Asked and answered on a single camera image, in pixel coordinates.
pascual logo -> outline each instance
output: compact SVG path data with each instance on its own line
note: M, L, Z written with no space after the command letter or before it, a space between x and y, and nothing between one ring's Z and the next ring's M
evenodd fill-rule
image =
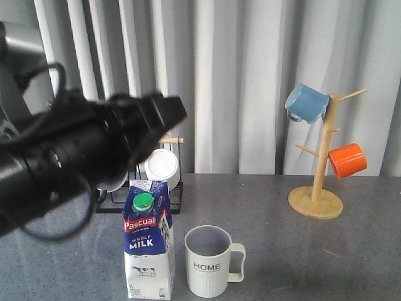
M201 265L200 263L194 262L195 270L201 272L216 272L220 270L220 265L220 263L216 263L215 265Z
M136 221L130 221L129 219L124 220L125 232L131 232L132 230L145 226L156 226L156 218L154 216L149 216L148 218L140 218Z

table surface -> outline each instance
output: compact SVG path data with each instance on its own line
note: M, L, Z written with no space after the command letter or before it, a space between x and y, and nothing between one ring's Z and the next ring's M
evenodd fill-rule
M310 176L184 175L174 216L176 274L172 300L204 300L185 279L183 239L214 224L246 247L245 279L214 300L401 300L401 178L328 176L342 214L307 218L287 202ZM78 198L29 225L69 227L87 206ZM19 230L0 238L0 300L126 300L122 216L96 214L62 243L35 241Z

dish rack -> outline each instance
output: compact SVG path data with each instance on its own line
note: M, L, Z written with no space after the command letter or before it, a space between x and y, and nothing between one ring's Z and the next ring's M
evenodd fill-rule
M177 144L178 150L178 162L179 162L179 174L180 179L176 187L170 191L170 209L172 214L180 214L182 193L184 190L184 183L182 182L181 174L181 151L180 145L184 143L182 137L164 137L159 141L159 148L165 148L166 144L168 149L172 151L172 144ZM118 213L120 214L127 200L128 192L130 189L130 180L147 179L146 173L141 172L140 165L135 166L134 171L128 172L127 180L124 184L116 191L108 193L107 191L100 191L97 199L96 213Z

white curtain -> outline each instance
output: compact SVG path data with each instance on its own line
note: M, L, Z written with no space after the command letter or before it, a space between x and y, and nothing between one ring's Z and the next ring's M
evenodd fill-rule
M368 88L339 104L332 148L362 147L359 176L401 176L399 0L0 3L29 14L0 16L38 26L47 60L87 98L179 95L183 172L313 174L316 159L294 143L318 150L321 121L289 122L284 109L304 83L325 94Z

black cable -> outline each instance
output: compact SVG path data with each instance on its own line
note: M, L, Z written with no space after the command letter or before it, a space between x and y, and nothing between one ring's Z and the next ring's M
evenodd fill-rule
M24 129L22 133L18 136L13 137L12 139L0 139L0 147L2 146L10 146L17 143L21 143L24 140L28 139L32 134L34 134L50 117L53 107L61 102L63 98L63 94L66 87L66 73L64 66L60 63L53 63L46 66L42 66L41 68L35 69L29 72L24 77L19 78L18 82L20 86L28 86L29 82L40 73L50 70L56 69L58 71L58 88L55 95L55 100L51 105L51 108L46 112L39 116L27 129Z
M10 223L13 227L19 228L23 233L28 235L29 237L32 237L36 240L40 241L52 241L52 242L59 242L63 240L67 240L69 238L72 238L76 234L78 234L80 231L83 230L85 226L87 226L93 216L93 213L95 212L95 197L94 197L94 192L91 187L89 187L89 183L85 180L87 183L88 188L90 189L90 194L89 194L89 206L88 209L83 217L83 219L72 229L68 230L67 232L57 234L57 235L44 235L44 234L39 234L37 232L31 231L27 229L24 225L19 224L16 222L14 219L10 218L9 215L0 208L0 214L5 217L5 219Z

